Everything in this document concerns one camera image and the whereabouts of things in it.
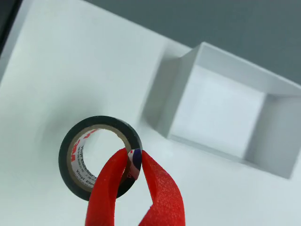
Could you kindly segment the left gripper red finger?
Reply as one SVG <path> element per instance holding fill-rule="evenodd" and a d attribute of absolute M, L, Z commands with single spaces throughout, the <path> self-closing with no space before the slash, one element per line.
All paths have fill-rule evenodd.
<path fill-rule="evenodd" d="M 118 150 L 104 165 L 89 198 L 85 225 L 113 226 L 115 202 L 127 165 L 127 151 Z"/>
<path fill-rule="evenodd" d="M 139 225 L 184 226 L 183 199 L 173 178 L 144 150 L 142 151 L 142 167 L 152 205 Z"/>

